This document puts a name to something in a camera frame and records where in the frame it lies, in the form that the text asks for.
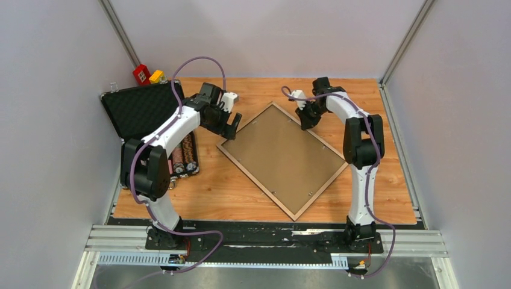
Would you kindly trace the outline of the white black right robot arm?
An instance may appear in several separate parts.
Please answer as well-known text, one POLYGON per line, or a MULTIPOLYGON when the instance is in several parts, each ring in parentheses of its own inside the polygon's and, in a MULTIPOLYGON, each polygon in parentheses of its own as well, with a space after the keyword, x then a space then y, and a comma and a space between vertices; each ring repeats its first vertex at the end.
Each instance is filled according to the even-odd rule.
POLYGON ((383 119, 360 108, 341 86, 334 87, 327 77, 315 79, 312 97, 301 90, 290 96, 303 130, 315 127, 325 113, 335 114, 344 124, 343 155, 352 173, 352 200, 343 233, 351 251, 360 251, 376 238, 376 219, 372 210, 375 176, 384 156, 383 119))

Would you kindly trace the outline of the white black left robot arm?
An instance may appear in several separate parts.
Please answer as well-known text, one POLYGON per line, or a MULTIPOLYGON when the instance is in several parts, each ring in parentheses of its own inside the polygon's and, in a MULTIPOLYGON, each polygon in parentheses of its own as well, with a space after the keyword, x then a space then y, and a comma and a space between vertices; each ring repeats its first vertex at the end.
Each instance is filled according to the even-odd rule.
POLYGON ((177 94, 174 82, 171 90, 178 104, 171 117, 144 138, 123 144, 121 184, 131 191, 137 204, 145 206, 162 242, 176 249, 187 234, 182 230, 182 218, 166 198, 171 183, 168 158, 200 126, 228 140, 235 139, 242 115, 236 113, 228 123, 239 95, 216 85, 205 82, 199 93, 188 98, 177 94))

